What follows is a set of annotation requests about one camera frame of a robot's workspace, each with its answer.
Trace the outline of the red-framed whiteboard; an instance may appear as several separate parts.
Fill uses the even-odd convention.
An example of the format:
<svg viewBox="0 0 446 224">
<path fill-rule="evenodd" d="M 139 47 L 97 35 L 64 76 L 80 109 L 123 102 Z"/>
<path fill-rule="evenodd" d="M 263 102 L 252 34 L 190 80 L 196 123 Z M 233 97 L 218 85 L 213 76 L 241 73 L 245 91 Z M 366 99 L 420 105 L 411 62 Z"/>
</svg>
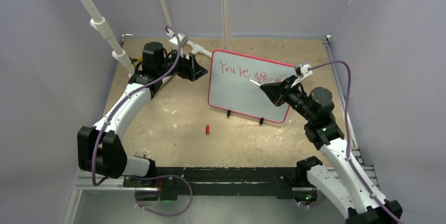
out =
<svg viewBox="0 0 446 224">
<path fill-rule="evenodd" d="M 214 108 L 264 118 L 272 123 L 283 123 L 289 106 L 274 106 L 249 79 L 262 85 L 281 82 L 294 74 L 295 70 L 290 64 L 215 50 L 210 65 L 208 104 Z"/>
</svg>

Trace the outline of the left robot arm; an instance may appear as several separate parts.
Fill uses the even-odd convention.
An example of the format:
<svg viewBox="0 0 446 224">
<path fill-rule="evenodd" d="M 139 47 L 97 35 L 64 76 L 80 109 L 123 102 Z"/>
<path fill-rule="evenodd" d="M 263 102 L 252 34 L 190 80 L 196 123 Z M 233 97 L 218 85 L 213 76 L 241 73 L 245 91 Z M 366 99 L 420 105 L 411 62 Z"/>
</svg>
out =
<svg viewBox="0 0 446 224">
<path fill-rule="evenodd" d="M 126 154 L 121 139 L 140 110 L 173 76 L 194 82 L 208 74 L 194 53 L 168 51 L 160 42 L 146 43 L 128 85 L 118 102 L 93 126 L 77 133 L 78 166 L 92 176 L 134 176 L 145 187 L 157 179 L 155 161 Z"/>
</svg>

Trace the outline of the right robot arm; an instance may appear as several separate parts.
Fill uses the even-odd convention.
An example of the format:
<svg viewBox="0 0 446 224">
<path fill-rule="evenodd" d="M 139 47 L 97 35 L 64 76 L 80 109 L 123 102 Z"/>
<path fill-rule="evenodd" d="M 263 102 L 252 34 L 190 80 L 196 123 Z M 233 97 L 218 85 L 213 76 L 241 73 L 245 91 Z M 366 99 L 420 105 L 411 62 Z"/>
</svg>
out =
<svg viewBox="0 0 446 224">
<path fill-rule="evenodd" d="M 315 186 L 343 215 L 346 223 L 401 223 L 402 207 L 390 201 L 367 176 L 354 157 L 350 141 L 332 116 L 332 93 L 316 87 L 305 93 L 296 76 L 279 83 L 261 84 L 259 88 L 277 107 L 289 105 L 307 123 L 308 140 L 332 164 L 338 178 L 316 158 L 297 163 L 296 181 Z"/>
</svg>

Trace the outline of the red whiteboard marker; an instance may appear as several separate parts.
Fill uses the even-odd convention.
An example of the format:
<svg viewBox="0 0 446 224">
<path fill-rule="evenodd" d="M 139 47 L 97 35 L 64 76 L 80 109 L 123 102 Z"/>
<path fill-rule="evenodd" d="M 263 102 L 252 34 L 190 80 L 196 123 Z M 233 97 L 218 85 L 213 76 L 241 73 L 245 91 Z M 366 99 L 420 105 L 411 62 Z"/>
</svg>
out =
<svg viewBox="0 0 446 224">
<path fill-rule="evenodd" d="M 249 79 L 249 81 L 250 81 L 251 83 L 253 83 L 254 85 L 258 86 L 258 87 L 260 87 L 260 86 L 261 86 L 261 84 L 260 84 L 260 83 L 258 83 L 258 82 L 256 82 L 256 81 L 254 81 L 254 80 L 252 80 L 252 79 Z"/>
</svg>

